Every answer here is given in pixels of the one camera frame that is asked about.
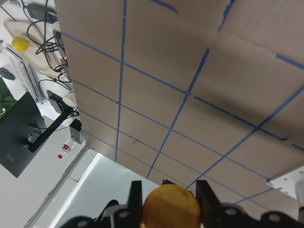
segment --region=monitor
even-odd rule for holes
[[[41,143],[34,151],[28,149],[45,129],[34,99],[26,92],[0,119],[1,165],[18,177],[43,146]]]

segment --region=blue tape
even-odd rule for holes
[[[218,31],[220,31],[222,29],[222,27],[223,27],[223,25],[224,25],[224,23],[227,19],[227,16],[228,16],[228,14],[231,10],[231,7],[232,7],[233,3],[234,3],[234,0],[230,0],[229,4],[225,7],[225,10],[223,12],[223,21],[222,21]]]
[[[94,137],[94,138],[96,138],[96,139],[102,141],[103,143],[106,143],[107,145],[109,145],[109,146],[115,148],[114,146],[112,146],[111,144],[105,142],[104,140],[99,139],[98,137],[96,137],[96,136],[94,136],[94,135],[92,135],[92,134],[90,134],[90,133],[88,133],[88,132],[85,132],[85,133],[87,133],[88,135],[90,135],[90,136],[92,136],[92,137]],[[132,158],[134,158],[134,159],[136,159],[137,161],[139,161],[139,162],[141,162],[141,163],[143,163],[143,164],[145,164],[145,165],[147,165],[147,166],[150,167],[149,164],[147,164],[147,163],[145,163],[145,162],[139,160],[138,158],[136,158],[136,157],[134,157],[134,156],[132,156],[132,155],[130,155],[130,154],[124,152],[123,150],[118,149],[118,151],[120,151],[120,152],[122,152],[122,153],[124,153],[124,154],[126,154],[126,155],[128,155],[128,156],[130,156],[130,157],[132,157]],[[176,160],[176,159],[174,159],[174,158],[172,158],[172,157],[170,157],[170,156],[168,156],[168,155],[166,155],[166,154],[164,154],[164,155],[167,156],[167,157],[169,157],[169,158],[171,158],[171,159],[173,159],[173,160],[175,160],[176,162],[178,162],[178,163],[180,163],[180,164],[182,164],[182,165],[185,165],[185,164],[183,164],[182,162],[180,162],[180,161],[178,161],[178,160]],[[170,177],[170,178],[171,178],[172,180],[174,180],[175,182],[178,182],[178,183],[180,183],[181,185],[186,186],[186,184],[180,182],[179,180],[173,178],[172,176],[169,176],[168,174],[166,174],[166,173],[164,173],[164,172],[162,172],[162,171],[160,171],[160,170],[158,170],[158,169],[156,169],[156,168],[153,168],[153,169],[155,169],[156,171],[162,173],[163,175],[166,175],[166,176]],[[230,188],[230,187],[228,187],[228,186],[226,186],[226,185],[224,185],[224,184],[218,182],[217,180],[211,178],[210,176],[205,175],[205,177],[209,178],[210,180],[216,182],[217,184],[223,186],[224,188],[226,188],[226,189],[228,189],[228,190],[230,190],[230,191],[232,191],[232,192],[234,192],[234,193],[236,193],[236,194],[238,194],[238,195],[240,195],[240,196],[242,196],[242,197],[246,197],[245,195],[243,195],[243,194],[239,193],[238,191],[236,191],[236,190],[234,190],[234,189],[232,189],[232,188]],[[265,206],[262,205],[262,204],[259,204],[258,202],[254,201],[254,200],[252,200],[252,199],[249,199],[249,200],[255,202],[256,204],[260,205],[261,207],[263,207],[263,208],[265,208],[265,209],[270,210],[269,208],[265,207]]]
[[[170,87],[170,88],[172,88],[172,89],[175,89],[175,90],[177,90],[177,91],[179,91],[179,92],[181,92],[181,93],[183,93],[183,94],[186,94],[186,92],[183,91],[182,89],[179,89],[179,88],[176,87],[176,86],[173,86],[173,85],[171,85],[171,84],[169,84],[169,83],[167,83],[167,82],[165,82],[165,81],[163,81],[163,80],[160,80],[159,78],[156,78],[156,77],[154,77],[154,76],[148,74],[147,72],[144,72],[143,70],[140,70],[140,69],[138,69],[138,68],[136,68],[136,67],[134,67],[134,66],[132,66],[132,65],[130,65],[130,64],[128,64],[128,63],[124,63],[124,65],[127,66],[127,67],[129,67],[129,68],[131,68],[131,69],[133,69],[133,70],[135,70],[135,71],[137,71],[137,72],[140,72],[140,73],[142,73],[143,75],[146,75],[146,76],[148,76],[148,77],[154,79],[155,81],[158,81],[158,82],[160,82],[160,83],[162,83],[162,84],[164,84],[164,85],[166,85],[166,86],[168,86],[168,87]]]
[[[213,178],[210,177],[210,176],[205,175],[205,177],[209,178],[210,180],[216,182],[217,184],[219,184],[219,185],[225,187],[226,189],[229,189],[230,191],[232,191],[232,192],[234,192],[234,193],[236,193],[236,194],[238,194],[238,195],[240,195],[240,196],[242,196],[242,197],[246,197],[245,195],[243,195],[243,194],[239,193],[238,191],[236,191],[236,190],[234,190],[234,189],[232,189],[232,188],[230,188],[230,187],[228,187],[228,186],[222,184],[221,182],[218,182],[217,180],[213,179]]]
[[[102,93],[100,93],[100,92],[98,92],[98,91],[95,91],[95,90],[93,90],[93,91],[96,92],[96,93],[98,93],[98,94],[100,94],[100,95],[102,95],[102,96],[104,96],[104,97],[106,97],[106,98],[108,98],[108,99],[111,99],[111,98],[105,96],[104,94],[102,94]],[[139,113],[138,111],[136,111],[136,110],[134,110],[134,109],[131,109],[130,107],[125,106],[124,104],[121,104],[121,106],[123,106],[123,107],[125,107],[125,108],[127,108],[127,109],[129,109],[129,110],[131,110],[131,111],[133,111],[133,112],[135,112],[135,113],[137,113],[137,114],[139,114],[139,115],[141,115],[141,116],[143,116],[143,117],[145,117],[145,118],[147,118],[147,119],[149,119],[149,120],[151,120],[151,121],[153,121],[153,122],[155,122],[155,123],[157,123],[157,124],[159,124],[159,125],[161,125],[161,126],[163,126],[163,127],[165,127],[165,128],[167,128],[167,129],[169,129],[169,127],[163,125],[162,123],[160,123],[160,122],[158,122],[158,121],[156,121],[156,120],[154,120],[154,119],[151,119],[151,118],[149,118],[148,116],[145,116],[145,115],[143,115],[142,113]],[[102,120],[100,120],[100,119],[98,119],[98,118],[96,118],[96,117],[94,117],[94,116],[92,116],[92,115],[90,115],[90,114],[88,114],[88,113],[85,113],[85,114],[87,114],[88,116],[90,116],[90,117],[92,117],[92,118],[94,118],[94,119],[96,119],[96,120],[99,120],[100,122],[102,122],[102,123],[104,123],[104,124],[106,124],[106,125],[108,125],[108,126],[110,126],[110,127],[112,127],[112,128],[114,128],[114,129],[117,130],[117,128],[115,128],[115,127],[113,127],[113,126],[111,126],[111,125],[105,123],[104,121],[102,121]],[[198,145],[200,145],[200,146],[206,148],[207,150],[209,150],[209,151],[211,151],[211,152],[213,152],[213,153],[215,153],[215,154],[217,154],[217,155],[219,155],[219,156],[222,156],[222,155],[223,155],[223,154],[221,154],[221,153],[219,153],[219,152],[213,150],[212,148],[207,147],[206,145],[204,145],[204,144],[202,144],[202,143],[200,143],[200,142],[198,142],[198,141],[196,141],[196,140],[194,140],[194,139],[192,139],[192,138],[190,138],[190,137],[188,137],[188,136],[186,136],[186,135],[184,135],[184,134],[182,134],[182,133],[180,133],[180,132],[178,132],[178,131],[176,131],[176,130],[172,130],[172,131],[175,132],[175,133],[177,133],[177,134],[179,134],[179,135],[181,135],[181,136],[183,136],[183,137],[185,137],[185,138],[187,138],[188,140],[190,140],[190,141],[192,141],[192,142],[194,142],[194,143],[196,143],[196,144],[198,144]],[[123,134],[125,134],[125,135],[127,135],[127,136],[129,136],[130,138],[133,138],[134,140],[139,141],[140,143],[144,144],[145,146],[147,146],[147,147],[149,147],[149,148],[151,148],[151,149],[153,149],[153,150],[155,150],[155,151],[159,151],[159,150],[153,148],[152,146],[150,146],[150,145],[148,145],[148,144],[146,144],[146,143],[144,143],[144,142],[142,142],[142,141],[140,141],[140,140],[138,140],[138,139],[132,137],[131,135],[128,135],[127,133],[125,133],[125,132],[123,132],[123,131],[121,131],[121,130],[120,130],[119,132],[120,132],[120,133],[123,133]],[[249,171],[251,171],[251,172],[253,172],[253,173],[255,173],[255,174],[257,174],[257,175],[259,175],[259,176],[261,176],[261,177],[263,177],[263,178],[265,178],[265,179],[267,179],[267,177],[265,177],[264,175],[262,175],[262,174],[260,174],[260,173],[258,173],[258,172],[256,172],[256,171],[254,171],[254,170],[252,170],[252,169],[250,169],[250,168],[248,168],[248,167],[242,165],[241,163],[238,163],[237,161],[235,161],[235,160],[233,160],[233,159],[231,159],[231,158],[226,157],[226,159],[228,159],[228,160],[230,160],[231,162],[233,162],[233,163],[235,163],[235,164],[237,164],[237,165],[240,165],[240,166],[242,166],[243,168],[245,168],[245,169],[247,169],[247,170],[249,170]]]
[[[183,107],[185,106],[185,104],[186,104],[186,102],[187,102],[187,100],[188,100],[188,97],[189,97],[190,94],[191,94],[191,91],[192,91],[192,89],[193,89],[193,87],[194,87],[194,84],[196,83],[196,81],[197,81],[197,79],[198,79],[198,77],[199,77],[199,75],[200,75],[200,72],[201,72],[201,70],[203,69],[203,66],[204,66],[204,64],[205,64],[205,62],[206,62],[206,60],[207,60],[207,58],[208,58],[209,53],[210,53],[210,50],[209,50],[209,48],[207,48],[206,51],[205,51],[205,54],[204,54],[203,58],[202,58],[201,61],[200,61],[199,67],[198,67],[198,69],[197,69],[197,71],[196,71],[196,73],[195,73],[195,75],[194,75],[194,77],[193,77],[193,79],[192,79],[192,81],[191,81],[191,83],[190,83],[190,86],[189,86],[189,88],[188,88],[188,90],[187,90],[187,93],[186,93],[184,99],[183,99],[183,102],[182,102],[182,104],[180,105],[180,108],[178,109],[178,111],[177,111],[177,113],[176,113],[176,115],[175,115],[175,117],[174,117],[174,119],[173,119],[173,122],[172,122],[172,124],[171,124],[171,126],[170,126],[170,129],[168,130],[168,132],[167,132],[167,134],[166,134],[166,136],[165,136],[165,139],[164,139],[164,141],[162,142],[161,147],[160,147],[160,149],[159,149],[159,151],[158,151],[158,153],[157,153],[157,155],[156,155],[156,157],[155,157],[155,159],[154,159],[154,161],[153,161],[153,163],[152,163],[152,166],[151,166],[151,168],[150,168],[150,170],[149,170],[149,172],[148,172],[147,178],[149,178],[150,173],[151,173],[151,170],[153,169],[154,164],[156,163],[158,157],[160,156],[160,154],[161,154],[161,152],[162,152],[162,150],[163,150],[163,147],[165,146],[165,144],[166,144],[166,142],[167,142],[167,140],[168,140],[168,138],[169,138],[169,136],[170,136],[170,134],[171,134],[171,132],[172,132],[172,129],[173,129],[173,127],[175,126],[176,121],[177,121],[179,115],[181,114],[181,111],[182,111]]]
[[[198,178],[196,178],[188,187],[195,183],[199,178],[204,176],[207,172],[213,169],[217,164],[219,164],[224,158],[231,154],[237,147],[239,147],[243,142],[245,142],[250,136],[252,136],[256,131],[258,131],[262,126],[274,118],[280,111],[282,111],[289,103],[291,103],[301,92],[304,90],[304,85],[301,86],[294,94],[291,95],[280,107],[278,107],[270,116],[263,120],[256,128],[254,128],[249,134],[247,134],[241,141],[239,141],[234,147],[232,147],[227,153],[225,153],[221,158],[219,158],[213,165],[206,169]]]
[[[104,121],[102,121],[102,120],[100,120],[100,119],[98,119],[98,118],[96,118],[96,117],[94,117],[94,116],[92,116],[92,115],[90,115],[90,114],[88,114],[88,113],[82,111],[82,110],[79,110],[79,111],[82,112],[82,113],[84,113],[84,114],[86,114],[86,115],[88,115],[88,116],[90,116],[90,117],[92,117],[93,119],[96,119],[97,121],[102,122],[103,124],[105,124],[105,125],[107,125],[107,126],[113,128],[113,129],[117,130],[117,128],[115,128],[115,127],[109,125],[108,123],[106,123],[106,122],[104,122]],[[124,134],[124,135],[126,135],[126,136],[128,136],[128,137],[130,137],[130,138],[132,138],[132,139],[134,139],[134,140],[136,140],[137,142],[142,143],[143,145],[145,145],[145,146],[147,146],[147,147],[149,147],[149,148],[151,148],[151,149],[153,149],[153,150],[155,150],[155,151],[158,151],[157,149],[151,147],[150,145],[144,143],[143,141],[140,141],[140,140],[134,138],[133,136],[130,136],[129,134],[127,134],[127,133],[125,133],[125,132],[123,132],[123,131],[121,131],[121,130],[119,130],[119,133],[122,133],[122,134]]]
[[[96,51],[96,52],[98,52],[98,53],[100,53],[100,54],[103,54],[104,56],[107,56],[107,57],[110,58],[110,59],[115,60],[116,62],[121,63],[121,61],[120,61],[119,59],[117,59],[117,58],[115,58],[115,57],[113,57],[113,56],[111,56],[111,55],[109,55],[109,54],[107,54],[107,53],[105,53],[105,52],[103,52],[103,51],[101,51],[101,50],[99,50],[99,49],[97,49],[97,48],[91,46],[91,45],[88,45],[87,43],[82,42],[81,40],[76,39],[76,38],[74,38],[74,37],[68,35],[67,33],[62,32],[61,34],[62,34],[63,36],[65,36],[65,37],[70,38],[71,40],[73,40],[73,41],[75,41],[75,42],[77,42],[77,43],[79,43],[79,44],[82,44],[83,46],[86,46],[86,47],[89,48],[89,49],[92,49],[93,51]]]
[[[111,100],[111,101],[114,101],[115,103],[118,104],[118,101],[116,101],[116,100],[114,100],[114,99],[112,99],[112,98],[110,98],[110,97],[108,97],[108,96],[106,96],[106,95],[104,95],[104,94],[98,92],[97,90],[94,90],[94,89],[92,89],[92,88],[90,88],[90,87],[88,87],[88,86],[86,86],[86,85],[84,85],[84,84],[82,84],[81,82],[78,82],[78,81],[76,81],[76,80],[73,80],[73,79],[72,79],[72,81],[73,81],[73,82],[76,82],[77,84],[80,84],[80,85],[82,85],[83,87],[85,87],[85,88],[87,88],[87,89],[89,89],[89,90],[92,90],[93,92],[95,92],[95,93],[97,93],[97,94],[99,94],[99,95],[101,95],[101,96],[103,96],[103,97],[105,97],[105,98],[107,98],[107,99],[109,99],[109,100]]]
[[[253,203],[255,203],[255,204],[257,204],[257,205],[259,205],[260,207],[263,207],[264,209],[266,209],[266,210],[268,210],[268,211],[271,211],[271,210],[272,210],[272,209],[270,209],[270,208],[268,208],[268,207],[266,207],[266,206],[260,204],[259,202],[255,201],[255,200],[253,200],[253,199],[248,199],[248,200],[251,201],[251,202],[253,202]]]
[[[144,72],[144,71],[142,71],[142,70],[140,70],[140,69],[138,69],[138,68],[136,68],[136,67],[134,67],[134,66],[132,66],[132,65],[130,65],[130,64],[128,64],[128,63],[124,63],[123,61],[121,61],[121,60],[119,60],[119,59],[117,59],[117,58],[115,58],[115,57],[113,57],[113,56],[111,56],[111,55],[109,55],[109,54],[107,54],[107,53],[105,53],[105,52],[103,52],[103,51],[101,51],[101,50],[99,50],[99,49],[97,49],[97,48],[91,46],[91,45],[88,45],[88,44],[86,44],[85,42],[80,41],[79,39],[76,39],[76,38],[74,38],[74,37],[72,37],[72,36],[70,36],[70,35],[68,35],[68,34],[66,34],[66,33],[62,33],[62,35],[64,35],[65,37],[68,37],[68,38],[70,38],[71,40],[73,40],[73,41],[75,41],[75,42],[77,42],[77,43],[79,43],[79,44],[82,44],[82,45],[86,46],[87,48],[90,48],[90,49],[92,49],[92,50],[94,50],[94,51],[96,51],[96,52],[98,52],[98,53],[100,53],[100,54],[102,54],[102,55],[104,55],[104,56],[107,56],[108,58],[113,59],[113,60],[115,60],[116,62],[119,62],[119,63],[121,63],[121,64],[124,64],[125,66],[127,66],[127,67],[129,67],[129,68],[131,68],[131,69],[133,69],[133,70],[135,70],[135,71],[137,71],[137,72],[140,72],[140,73],[142,73],[143,75],[146,75],[146,76],[148,76],[148,77],[150,77],[150,78],[152,78],[152,79],[154,79],[154,80],[156,80],[156,81],[158,81],[158,82],[160,82],[160,83],[162,83],[162,84],[164,84],[164,85],[166,85],[166,86],[168,86],[168,87],[170,87],[170,88],[172,88],[172,89],[175,89],[175,90],[177,90],[177,91],[179,91],[179,92],[181,92],[181,93],[183,93],[183,94],[186,93],[186,92],[183,91],[182,89],[179,89],[179,88],[176,87],[176,86],[173,86],[173,85],[171,85],[171,84],[169,84],[169,83],[167,83],[167,82],[165,82],[165,81],[163,81],[163,80],[161,80],[161,79],[159,79],[159,78],[156,78],[156,77],[154,77],[154,76],[148,74],[147,72]]]
[[[194,143],[196,143],[196,144],[198,144],[198,145],[200,145],[200,146],[206,148],[207,150],[209,150],[209,151],[211,151],[211,152],[213,152],[213,153],[216,153],[216,154],[219,155],[219,156],[223,156],[223,154],[221,154],[221,153],[219,153],[219,152],[213,150],[213,149],[210,148],[210,147],[207,147],[206,145],[204,145],[204,144],[202,144],[202,143],[200,143],[200,142],[198,142],[198,141],[196,141],[196,140],[194,140],[194,139],[192,139],[192,138],[189,138],[188,136],[186,136],[186,135],[184,135],[184,134],[182,134],[182,133],[180,133],[180,132],[177,132],[176,130],[173,130],[173,132],[175,132],[175,133],[177,133],[177,134],[179,134],[179,135],[185,137],[186,139],[189,139],[190,141],[192,141],[192,142],[194,142]],[[259,175],[259,176],[265,178],[266,180],[268,179],[266,176],[264,176],[264,175],[262,175],[262,174],[260,174],[260,173],[258,173],[258,172],[256,172],[256,171],[254,171],[254,170],[252,170],[252,169],[246,167],[245,165],[242,165],[241,163],[239,163],[239,162],[237,162],[237,161],[235,161],[235,160],[233,160],[233,159],[231,159],[231,158],[229,158],[229,157],[226,157],[226,159],[228,159],[229,161],[231,161],[231,162],[233,162],[233,163],[235,163],[235,164],[237,164],[237,165],[239,165],[239,166],[242,166],[243,168],[245,168],[245,169],[247,169],[247,170],[249,170],[249,171],[255,173],[256,175]]]
[[[120,128],[120,110],[122,102],[122,91],[123,91],[123,79],[124,79],[124,46],[125,46],[125,30],[127,23],[127,0],[123,1],[123,34],[122,34],[122,52],[121,52],[121,63],[120,63],[120,78],[119,78],[119,100],[118,100],[118,118],[117,118],[117,134],[116,134],[116,149],[115,149],[115,162],[117,162],[117,149],[118,149],[118,139],[119,139],[119,128]]]
[[[273,188],[267,189],[267,190],[265,190],[265,191],[262,191],[262,192],[259,192],[259,193],[257,193],[257,194],[254,194],[254,195],[252,195],[252,196],[249,196],[249,197],[246,197],[246,198],[244,198],[244,199],[241,199],[241,200],[235,202],[234,204],[238,204],[238,203],[243,202],[243,201],[245,201],[245,200],[249,200],[249,199],[251,199],[251,198],[254,198],[254,197],[263,195],[264,193],[267,193],[267,192],[272,191],[272,190],[273,190]]]
[[[298,146],[296,144],[292,144],[292,146],[304,152],[304,148],[303,147]]]
[[[304,65],[303,64],[297,63],[297,62],[295,62],[295,61],[293,61],[293,60],[291,60],[291,59],[289,59],[289,58],[287,58],[285,56],[277,54],[276,58],[278,58],[278,59],[280,59],[280,60],[282,60],[284,62],[287,62],[287,63],[289,63],[289,64],[291,64],[291,65],[293,65],[293,66],[295,66],[297,68],[300,68],[300,69],[304,70]]]
[[[160,172],[161,174],[166,175],[167,177],[169,177],[172,181],[175,182],[175,184],[176,184],[176,183],[179,183],[179,184],[181,184],[181,185],[183,185],[183,186],[186,186],[186,184],[180,182],[179,180],[175,179],[174,177],[172,177],[172,176],[170,176],[170,175],[168,175],[168,174],[166,174],[166,173],[164,173],[164,172],[162,172],[162,171],[160,171],[160,170],[158,170],[158,169],[156,169],[156,168],[153,168],[153,169],[156,170],[156,171],[158,171],[158,172]]]
[[[172,160],[174,160],[174,161],[176,161],[177,163],[179,163],[179,164],[181,164],[181,165],[187,167],[188,169],[190,169],[190,170],[192,170],[192,171],[194,171],[194,172],[200,173],[200,172],[197,171],[196,169],[194,169],[194,168],[192,168],[191,166],[188,166],[188,165],[186,165],[185,163],[183,163],[183,162],[181,162],[181,161],[179,161],[179,160],[177,160],[177,159],[171,157],[170,155],[167,155],[167,154],[165,154],[165,153],[163,153],[163,152],[161,152],[161,154],[164,155],[164,156],[166,156],[166,157],[168,157],[168,158],[170,158],[170,159],[172,159]]]
[[[86,134],[88,134],[88,135],[90,135],[90,136],[92,136],[92,137],[94,137],[94,138],[96,138],[96,139],[102,141],[103,143],[105,143],[105,144],[107,144],[107,145],[109,145],[109,146],[115,148],[115,146],[113,146],[113,145],[109,144],[108,142],[106,142],[106,141],[104,141],[104,140],[102,140],[102,139],[96,137],[95,135],[92,135],[92,134],[90,134],[89,132],[86,132],[86,131],[84,131],[84,132],[85,132]]]
[[[155,123],[157,123],[157,124],[159,124],[159,125],[161,125],[161,126],[163,126],[163,127],[165,127],[165,128],[169,128],[169,127],[167,127],[166,125],[164,125],[164,124],[162,124],[162,123],[160,123],[160,122],[158,122],[158,121],[156,121],[156,120],[154,120],[154,119],[152,119],[152,118],[150,118],[150,117],[148,117],[148,116],[146,116],[146,115],[144,115],[144,114],[142,114],[142,113],[139,113],[138,111],[136,111],[136,110],[134,110],[134,109],[132,109],[132,108],[130,108],[130,107],[124,105],[124,104],[121,104],[121,105],[122,105],[122,107],[125,107],[126,109],[129,109],[129,110],[131,110],[132,112],[135,112],[136,114],[141,115],[142,117],[147,118],[148,120],[151,120],[151,121],[153,121],[153,122],[155,122]]]
[[[166,7],[167,9],[169,10],[172,10],[174,11],[176,14],[178,14],[178,11],[170,4],[166,3],[166,2],[163,2],[163,1],[159,1],[159,0],[151,0],[152,2],[156,3],[156,4],[159,4],[163,7]]]
[[[233,114],[233,113],[231,113],[231,112],[228,112],[227,110],[225,110],[225,109],[223,109],[223,108],[220,108],[220,107],[216,106],[215,104],[212,104],[212,103],[210,103],[210,102],[208,102],[208,101],[206,101],[206,100],[204,100],[204,99],[202,99],[202,98],[199,98],[199,97],[197,97],[197,96],[194,96],[194,98],[197,99],[197,100],[199,100],[199,101],[201,101],[201,102],[203,102],[203,103],[205,103],[205,104],[207,104],[207,105],[209,105],[209,106],[211,106],[211,107],[213,107],[213,108],[215,108],[215,109],[217,109],[217,110],[219,110],[219,111],[221,111],[221,112],[223,112],[223,113],[225,113],[225,114],[227,114],[227,115],[232,116],[233,118],[235,118],[235,119],[237,119],[237,120],[239,120],[239,121],[242,121],[242,122],[245,123],[245,124],[248,124],[249,126],[256,127],[256,125],[254,125],[253,123],[251,123],[251,122],[249,122],[249,121],[247,121],[247,120],[245,120],[245,119],[243,119],[243,118],[241,118],[241,117],[239,117],[239,116],[237,116],[237,115],[235,115],[235,114]],[[269,131],[267,131],[267,130],[264,130],[264,129],[262,129],[262,128],[259,129],[259,130],[262,131],[262,132],[264,132],[264,133],[266,133],[266,134],[269,134],[269,135],[271,135],[272,137],[274,137],[274,138],[276,138],[276,139],[279,139],[279,140],[281,140],[281,141],[284,141],[284,140],[285,140],[285,138],[282,138],[282,137],[280,137],[280,136],[278,136],[278,135],[276,135],[276,134],[274,134],[274,133],[272,133],[272,132],[269,132]]]
[[[122,153],[124,153],[124,154],[126,154],[126,155],[130,156],[131,158],[134,158],[135,160],[137,160],[137,161],[141,162],[142,164],[145,164],[145,165],[147,165],[147,166],[149,166],[149,167],[150,167],[150,165],[148,165],[147,163],[145,163],[145,162],[143,162],[143,161],[139,160],[138,158],[136,158],[136,157],[134,157],[134,156],[132,156],[132,155],[130,155],[130,154],[128,154],[128,153],[126,153],[126,152],[122,151],[121,149],[118,149],[118,151],[120,151],[120,152],[122,152]]]

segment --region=white wall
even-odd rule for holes
[[[69,129],[54,132],[45,143],[39,153],[34,157],[23,173],[15,178],[3,166],[0,165],[0,227],[19,228],[23,227],[30,217],[36,212],[47,194],[53,189],[61,178],[62,173],[70,165],[78,152],[83,148],[77,144],[70,154],[59,159],[60,147],[70,137]],[[91,153],[71,178],[78,180],[95,156]],[[70,187],[76,182],[70,180]],[[57,211],[62,202],[58,202]]]

